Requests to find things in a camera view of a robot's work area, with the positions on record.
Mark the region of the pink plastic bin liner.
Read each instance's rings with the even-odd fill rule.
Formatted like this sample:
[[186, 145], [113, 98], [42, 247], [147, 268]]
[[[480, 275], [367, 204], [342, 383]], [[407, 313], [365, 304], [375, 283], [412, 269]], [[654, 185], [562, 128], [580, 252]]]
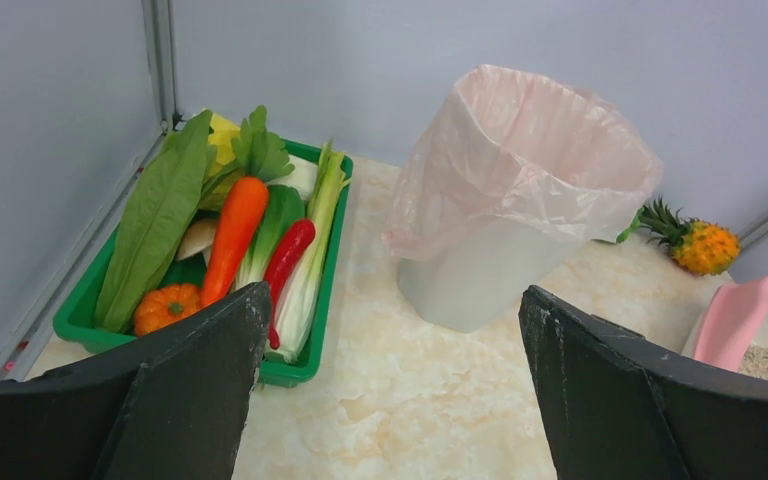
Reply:
[[482, 64], [459, 78], [396, 181], [383, 240], [427, 260], [496, 220], [560, 242], [614, 240], [663, 176], [594, 92]]

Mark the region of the white trash bin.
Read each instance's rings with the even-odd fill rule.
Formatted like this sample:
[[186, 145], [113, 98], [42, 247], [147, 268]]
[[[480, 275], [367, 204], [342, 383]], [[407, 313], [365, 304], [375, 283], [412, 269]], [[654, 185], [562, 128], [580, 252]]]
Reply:
[[499, 219], [428, 260], [401, 260], [397, 283], [424, 321], [470, 333], [583, 245]]

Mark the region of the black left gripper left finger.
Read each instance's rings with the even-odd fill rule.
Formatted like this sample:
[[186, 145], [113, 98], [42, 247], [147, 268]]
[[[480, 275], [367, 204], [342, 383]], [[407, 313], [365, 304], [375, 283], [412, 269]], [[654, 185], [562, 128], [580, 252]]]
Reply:
[[0, 479], [228, 479], [271, 318], [263, 282], [171, 326], [0, 381]]

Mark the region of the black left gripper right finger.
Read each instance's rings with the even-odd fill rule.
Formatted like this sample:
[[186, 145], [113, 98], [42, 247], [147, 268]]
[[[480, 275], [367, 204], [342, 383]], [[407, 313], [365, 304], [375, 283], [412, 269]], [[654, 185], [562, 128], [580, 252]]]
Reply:
[[561, 479], [768, 479], [768, 381], [710, 366], [539, 286], [519, 322]]

